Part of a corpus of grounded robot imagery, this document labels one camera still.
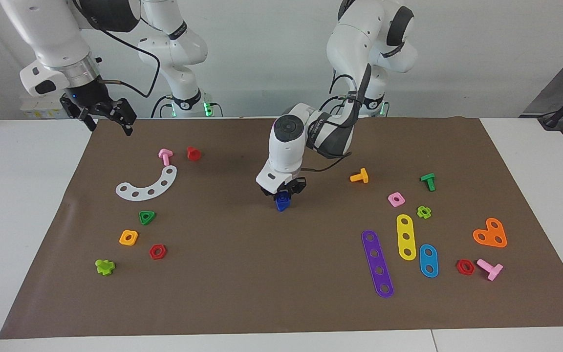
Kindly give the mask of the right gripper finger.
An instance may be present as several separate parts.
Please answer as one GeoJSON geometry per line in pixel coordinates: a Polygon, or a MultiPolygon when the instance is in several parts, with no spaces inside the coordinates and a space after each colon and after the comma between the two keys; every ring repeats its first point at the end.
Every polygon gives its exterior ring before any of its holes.
{"type": "Polygon", "coordinates": [[[125,135],[131,136],[137,115],[127,99],[115,101],[115,121],[122,127],[125,135]]]}
{"type": "Polygon", "coordinates": [[[93,132],[97,125],[96,122],[94,121],[94,119],[92,118],[89,109],[84,107],[80,110],[80,114],[78,115],[78,120],[80,120],[80,122],[83,122],[85,127],[87,127],[87,129],[90,132],[93,132]]]}

